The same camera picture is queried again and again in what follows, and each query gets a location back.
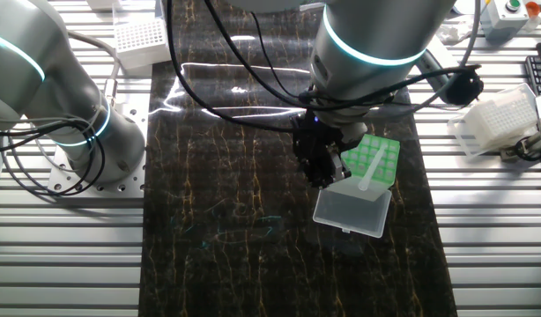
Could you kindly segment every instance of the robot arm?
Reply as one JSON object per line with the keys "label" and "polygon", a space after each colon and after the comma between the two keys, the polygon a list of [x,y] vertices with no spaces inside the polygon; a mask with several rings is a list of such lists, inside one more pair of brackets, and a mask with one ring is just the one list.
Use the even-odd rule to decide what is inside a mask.
{"label": "robot arm", "polygon": [[[82,118],[93,124],[104,145],[106,168],[99,182],[108,183],[131,173],[145,150],[137,125],[112,106],[77,61],[63,20],[47,0],[0,0],[0,119],[10,121],[0,122],[0,130],[10,129],[24,114],[29,119]],[[81,133],[63,128],[49,137],[74,169],[85,170],[91,156]],[[88,181],[101,162],[93,163]]]}

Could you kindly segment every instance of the cable connector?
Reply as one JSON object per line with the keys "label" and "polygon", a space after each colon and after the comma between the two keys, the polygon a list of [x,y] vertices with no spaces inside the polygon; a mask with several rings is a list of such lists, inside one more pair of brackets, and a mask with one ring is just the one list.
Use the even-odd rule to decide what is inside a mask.
{"label": "cable connector", "polygon": [[111,107],[115,106],[115,95],[118,93],[118,81],[115,79],[107,79],[104,86],[104,97]]}

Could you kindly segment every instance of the white container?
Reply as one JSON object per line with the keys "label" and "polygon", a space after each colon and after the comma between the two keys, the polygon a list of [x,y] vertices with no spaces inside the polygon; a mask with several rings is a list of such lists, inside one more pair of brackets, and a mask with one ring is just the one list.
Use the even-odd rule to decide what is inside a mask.
{"label": "white container", "polygon": [[116,53],[126,69],[171,60],[162,18],[116,25],[114,33]]}
{"label": "white container", "polygon": [[535,127],[536,107],[535,94],[527,84],[521,84],[478,102],[463,117],[451,119],[448,126],[459,142],[464,136],[474,136],[471,142],[481,151],[489,151],[512,145],[512,140]]}

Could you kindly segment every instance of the metal table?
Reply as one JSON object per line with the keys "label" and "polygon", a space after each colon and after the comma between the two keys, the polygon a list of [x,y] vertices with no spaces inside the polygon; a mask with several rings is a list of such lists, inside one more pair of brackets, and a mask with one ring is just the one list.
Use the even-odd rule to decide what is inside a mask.
{"label": "metal table", "polygon": [[[112,43],[110,12],[85,1],[50,1],[70,30]],[[149,11],[136,12],[152,14]],[[525,81],[523,62],[536,55],[541,26],[495,50],[479,38],[471,63],[483,65],[484,95]],[[112,59],[72,41],[79,61],[103,86]],[[451,48],[460,60],[467,41]],[[412,75],[419,74],[413,70]],[[120,78],[118,101],[149,107],[151,70]],[[432,94],[410,87],[413,102]],[[541,163],[521,173],[485,157],[469,164],[446,122],[455,112],[416,114],[427,177],[461,317],[541,317]],[[43,140],[53,155],[55,146]],[[50,164],[35,144],[19,149],[29,172],[46,182]],[[141,263],[140,205],[85,211],[50,205],[0,179],[0,316],[137,316]]]}

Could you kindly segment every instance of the control box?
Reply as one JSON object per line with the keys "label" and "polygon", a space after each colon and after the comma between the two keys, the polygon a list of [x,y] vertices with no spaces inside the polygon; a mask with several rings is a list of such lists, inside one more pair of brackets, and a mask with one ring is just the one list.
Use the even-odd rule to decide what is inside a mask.
{"label": "control box", "polygon": [[493,45],[513,39],[527,21],[529,13],[522,0],[492,0],[480,16],[485,38]]}

